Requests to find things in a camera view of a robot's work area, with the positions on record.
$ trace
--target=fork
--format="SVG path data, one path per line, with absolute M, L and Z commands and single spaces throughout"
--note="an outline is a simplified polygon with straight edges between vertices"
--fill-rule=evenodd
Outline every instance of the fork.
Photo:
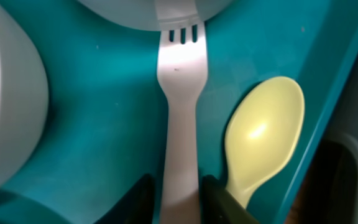
M 207 81 L 208 62 L 204 23 L 193 28 L 174 30 L 172 41 L 172 31 L 162 31 L 158 50 L 157 79 L 169 107 L 162 224 L 201 223 L 196 104 Z

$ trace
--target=teal surface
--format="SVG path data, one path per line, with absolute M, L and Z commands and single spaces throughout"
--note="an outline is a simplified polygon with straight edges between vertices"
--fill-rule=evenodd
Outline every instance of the teal surface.
M 117 26 L 74 0 L 0 3 L 38 48 L 50 85 L 44 135 L 0 190 L 0 223 L 91 223 L 144 173 L 160 192 L 168 108 L 156 79 L 159 33 Z M 253 86 L 285 75 L 304 91 L 296 151 L 247 208 L 261 223 L 283 223 L 357 56 L 358 1 L 238 0 L 206 33 L 200 176 L 225 181 L 225 128 Z

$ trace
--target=bowl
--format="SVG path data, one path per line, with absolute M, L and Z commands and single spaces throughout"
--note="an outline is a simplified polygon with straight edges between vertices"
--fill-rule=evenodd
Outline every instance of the bowl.
M 175 30 L 206 21 L 232 0 L 78 0 L 116 24 L 140 30 Z
M 47 77 L 40 56 L 0 6 L 0 186 L 36 147 L 47 108 Z

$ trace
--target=fork handle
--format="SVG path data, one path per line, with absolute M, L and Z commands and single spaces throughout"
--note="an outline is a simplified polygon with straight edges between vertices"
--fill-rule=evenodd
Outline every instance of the fork handle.
M 201 223 L 195 104 L 169 106 L 160 223 Z

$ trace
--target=yellow plastic spoon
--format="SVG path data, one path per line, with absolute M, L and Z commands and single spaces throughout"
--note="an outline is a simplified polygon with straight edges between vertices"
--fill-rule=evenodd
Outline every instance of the yellow plastic spoon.
M 241 102 L 226 129 L 226 189 L 246 208 L 252 194 L 284 168 L 301 132 L 305 99 L 296 81 L 271 78 Z

